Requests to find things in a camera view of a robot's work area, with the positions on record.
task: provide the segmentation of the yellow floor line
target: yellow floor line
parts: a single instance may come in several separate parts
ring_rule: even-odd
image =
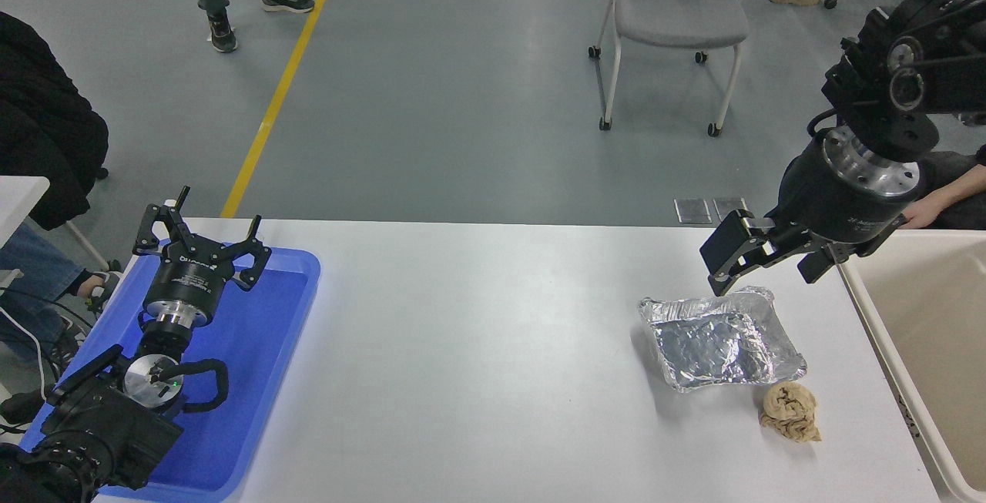
[[[267,113],[264,114],[260,128],[257,130],[257,137],[253,138],[253,145],[250,145],[250,151],[246,153],[243,166],[240,167],[240,173],[236,175],[233,188],[230,190],[229,197],[226,198],[226,204],[223,205],[223,212],[219,215],[221,218],[233,218],[236,215],[236,209],[240,207],[240,201],[243,200],[243,194],[247,191],[247,185],[250,185],[250,177],[253,177],[253,170],[257,168],[260,154],[263,153],[263,146],[267,144],[267,137],[270,136],[270,130],[274,127],[274,121],[277,120],[277,114],[281,111],[284,97],[288,95],[288,89],[291,89],[292,79],[295,79],[298,64],[302,61],[302,56],[305,55],[311,32],[314,32],[314,25],[318,22],[318,16],[321,15],[321,9],[324,6],[325,0],[314,0],[314,9],[307,16],[305,29],[302,29],[298,43],[295,44],[295,50],[291,52],[288,65],[281,75],[281,81],[278,82],[277,89],[274,90],[274,97],[270,100]]]

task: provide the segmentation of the crumpled beige cloth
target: crumpled beige cloth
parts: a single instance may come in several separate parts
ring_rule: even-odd
[[[774,384],[763,398],[760,425],[770,426],[785,438],[798,443],[820,442],[821,433],[814,425],[814,395],[807,387],[793,381]]]

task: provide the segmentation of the black shoe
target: black shoe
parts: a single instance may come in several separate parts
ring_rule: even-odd
[[[226,17],[226,11],[221,15],[209,15],[209,40],[212,46],[219,52],[233,52],[239,46],[236,43],[236,34],[233,34],[233,27],[230,26],[230,19]]]
[[[114,291],[116,291],[116,286],[119,285],[120,278],[123,278],[123,274],[112,270],[109,272],[94,273],[96,276],[102,278],[102,285],[92,288],[92,293],[90,293],[89,298],[86,299],[86,307],[89,311],[92,311],[93,314],[100,314],[102,313],[102,308],[106,306],[106,301],[109,300],[109,297],[112,296]]]
[[[260,0],[263,2],[263,9],[268,12],[295,12],[295,14],[305,14],[314,8],[313,0]]]

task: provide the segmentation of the aluminum foil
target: aluminum foil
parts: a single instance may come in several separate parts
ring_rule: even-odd
[[[680,393],[714,384],[796,380],[807,364],[774,310],[774,293],[744,287],[724,297],[641,300],[654,353]]]

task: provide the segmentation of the white desk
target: white desk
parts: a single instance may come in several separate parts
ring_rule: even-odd
[[[7,243],[47,189],[45,177],[0,176],[0,246]]]
[[[189,224],[219,240],[247,230]],[[740,284],[774,291],[809,363],[824,441],[795,444],[758,424],[763,388],[677,394],[645,372],[636,304],[711,295],[698,253],[711,230],[260,232],[316,254],[323,275],[230,501],[937,500],[835,272],[807,286],[789,260]]]

